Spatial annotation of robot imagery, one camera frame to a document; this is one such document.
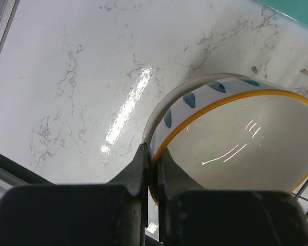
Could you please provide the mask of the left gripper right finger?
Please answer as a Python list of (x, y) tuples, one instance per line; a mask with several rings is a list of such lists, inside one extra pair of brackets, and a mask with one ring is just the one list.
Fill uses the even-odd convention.
[(308, 245), (308, 223), (290, 194), (207, 190), (168, 151), (157, 169), (164, 245)]

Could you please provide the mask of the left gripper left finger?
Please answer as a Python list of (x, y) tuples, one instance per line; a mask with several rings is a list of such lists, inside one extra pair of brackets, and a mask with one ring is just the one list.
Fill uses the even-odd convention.
[(146, 245), (148, 148), (104, 184), (53, 184), (0, 154), (0, 245)]

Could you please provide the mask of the white teal leaf bowl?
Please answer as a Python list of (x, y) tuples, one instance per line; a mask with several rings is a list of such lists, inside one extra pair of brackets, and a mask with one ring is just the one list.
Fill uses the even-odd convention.
[(154, 201), (166, 150), (205, 188), (291, 192), (308, 178), (308, 99), (248, 77), (210, 81), (184, 94), (149, 144)]

